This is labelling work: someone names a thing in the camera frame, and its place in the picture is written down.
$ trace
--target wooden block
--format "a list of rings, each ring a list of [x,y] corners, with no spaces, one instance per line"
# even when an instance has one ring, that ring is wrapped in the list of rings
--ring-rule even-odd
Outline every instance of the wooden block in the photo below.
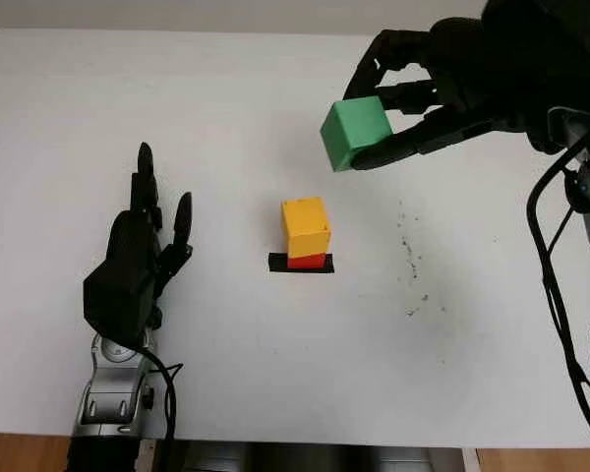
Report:
[[[291,258],[287,261],[288,268],[321,268],[325,266],[325,253],[304,256],[303,258]]]
[[[330,225],[319,197],[282,203],[289,259],[324,254],[330,242]]]

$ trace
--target black tape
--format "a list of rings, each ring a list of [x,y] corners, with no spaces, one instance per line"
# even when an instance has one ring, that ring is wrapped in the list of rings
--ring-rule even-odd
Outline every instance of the black tape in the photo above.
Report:
[[[288,256],[285,253],[268,253],[269,272],[299,272],[299,273],[334,273],[332,254],[325,255],[325,264],[319,268],[288,268]]]

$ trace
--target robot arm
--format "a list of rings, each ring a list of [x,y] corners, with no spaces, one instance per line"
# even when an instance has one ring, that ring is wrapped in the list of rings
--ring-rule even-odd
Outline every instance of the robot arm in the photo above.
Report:
[[[148,377],[153,368],[162,373],[167,388],[162,470],[168,457],[165,448],[174,436],[174,387],[155,355],[152,332],[162,324],[157,299],[192,255],[192,198],[190,193],[182,196],[173,243],[160,250],[157,232],[162,216],[152,153],[145,143],[131,182],[130,209],[116,217],[105,260],[84,281],[85,318],[96,331],[93,372],[77,413],[67,472],[134,470],[146,413],[155,403]]]
[[[386,71],[415,63],[429,80],[379,87]],[[491,131],[526,133],[533,148],[560,157],[538,182],[527,207],[568,374],[590,425],[551,248],[535,206],[560,172],[572,210],[590,242],[590,1],[489,0],[481,20],[442,20],[429,32],[384,30],[359,62],[344,98],[377,95],[386,110],[424,114],[416,126],[357,151],[351,166],[372,169]],[[576,158],[577,171],[565,166]]]

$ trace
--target white tabletop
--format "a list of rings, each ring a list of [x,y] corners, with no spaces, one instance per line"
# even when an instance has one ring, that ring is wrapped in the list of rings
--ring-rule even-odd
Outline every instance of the white tabletop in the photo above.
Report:
[[[179,438],[590,445],[524,220],[550,160],[493,134],[333,174],[319,127],[369,41],[0,31],[1,432],[71,432],[91,369],[82,281],[146,141],[163,242],[194,195],[195,253],[157,333],[163,361],[186,364]],[[310,196],[324,198],[336,273],[269,273],[280,202]],[[545,202],[552,233],[559,185]],[[556,261],[590,373],[579,218]]]

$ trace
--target wire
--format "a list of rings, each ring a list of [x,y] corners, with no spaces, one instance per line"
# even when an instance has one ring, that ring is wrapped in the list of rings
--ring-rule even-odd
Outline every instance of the wire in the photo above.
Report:
[[[561,297],[560,285],[558,284],[558,280],[553,269],[553,264],[551,262],[551,250],[547,249],[537,216],[538,201],[540,200],[540,196],[544,190],[551,183],[551,181],[565,169],[566,165],[580,152],[582,152],[589,144],[590,131],[583,138],[579,139],[564,154],[562,154],[558,160],[556,160],[553,165],[549,167],[544,175],[540,177],[540,180],[538,180],[535,187],[531,191],[529,200],[527,201],[527,222],[529,223],[529,229],[531,230],[533,241],[535,242],[536,248],[538,250],[540,264],[542,266],[542,281],[547,292],[547,299],[549,301],[552,318],[560,337],[561,347],[563,349],[563,355],[568,370],[568,376],[570,377],[570,381],[572,383],[577,402],[579,403],[579,407],[581,408],[581,412],[590,426],[590,405],[588,404],[588,400],[581,386],[582,383],[586,383],[588,386],[590,386],[590,382],[586,379],[585,374],[583,373],[583,370],[576,359],[566,308],[563,303],[563,298]],[[558,238],[563,231],[563,226],[565,226],[564,222],[562,222],[560,225],[560,229],[556,235]]]
[[[159,360],[159,358],[155,354],[153,354],[148,349],[142,346],[127,347],[133,349],[134,351],[138,352],[139,354],[142,354],[147,359],[149,359],[157,367],[157,370],[162,374],[162,376],[164,377],[164,382],[166,383],[167,399],[164,402],[164,408],[166,408],[168,402],[170,403],[170,405],[169,412],[167,412],[166,410],[164,411],[164,416],[166,418],[166,437],[164,438],[164,442],[162,443],[160,454],[161,458],[158,467],[160,471],[165,472],[168,469],[168,459],[170,458],[170,451],[173,445],[173,441],[175,439],[175,424],[177,420],[177,394],[175,392],[175,384],[173,383],[172,377],[168,373],[168,369],[164,366],[164,364]]]
[[[179,373],[179,371],[181,371],[181,369],[184,367],[184,364],[182,362],[179,362],[177,364],[172,364],[170,366],[166,367],[167,371],[172,371],[172,374],[170,375],[170,379],[172,381],[175,380],[175,376],[177,376],[177,374]],[[150,374],[159,374],[159,369],[151,369],[150,371],[148,371]],[[170,416],[170,395],[168,393],[168,388],[166,389],[165,393],[164,393],[164,417],[166,418],[166,420],[168,420],[168,417]]]
[[[560,238],[561,234],[563,233],[563,229],[566,228],[566,225],[568,224],[568,221],[570,220],[570,217],[572,216],[572,213],[574,212],[574,209],[572,209],[572,206],[568,209],[568,211],[566,212],[565,217],[563,218],[563,220],[560,223],[560,227],[558,228],[558,231],[555,233],[555,236],[553,237],[553,240],[551,241],[551,244],[549,245],[549,255],[553,253],[553,249],[555,248],[555,244],[558,242],[558,239]]]

